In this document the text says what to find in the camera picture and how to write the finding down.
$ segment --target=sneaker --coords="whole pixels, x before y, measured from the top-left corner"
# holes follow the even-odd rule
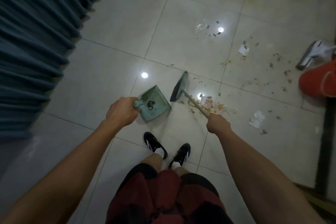
[[[168,157],[168,153],[165,148],[163,148],[163,146],[159,143],[159,141],[156,139],[155,136],[153,136],[151,132],[145,132],[145,134],[143,135],[143,140],[145,141],[147,147],[153,152],[155,152],[157,148],[162,148],[165,152],[163,159],[166,159]]]
[[[190,156],[191,147],[190,144],[185,143],[181,146],[181,148],[178,150],[177,154],[173,158],[173,160],[169,164],[169,168],[171,168],[171,165],[173,162],[179,162],[182,166],[183,163],[187,160],[187,158]]]

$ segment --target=curtain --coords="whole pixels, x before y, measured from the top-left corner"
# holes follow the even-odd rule
[[[0,139],[27,138],[92,0],[0,0]]]

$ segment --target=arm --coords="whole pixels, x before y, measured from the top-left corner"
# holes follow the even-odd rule
[[[258,224],[324,223],[301,191],[267,158],[238,137],[221,115],[208,131],[219,138],[232,178]]]
[[[66,223],[81,201],[112,138],[138,116],[137,98],[120,98],[106,119],[40,180],[0,221],[1,224]]]

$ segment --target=dustpan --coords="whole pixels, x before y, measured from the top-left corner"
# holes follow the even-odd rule
[[[171,110],[171,106],[157,85],[138,96],[140,115],[144,121],[150,121],[162,113]]]

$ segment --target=right hand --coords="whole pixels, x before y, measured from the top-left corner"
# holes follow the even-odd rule
[[[217,134],[220,131],[230,131],[231,124],[222,115],[211,113],[208,118],[207,129],[210,133]]]
[[[133,103],[137,97],[124,98],[111,104],[106,113],[106,120],[111,123],[117,122],[121,127],[131,124],[139,114],[139,107],[134,108]]]

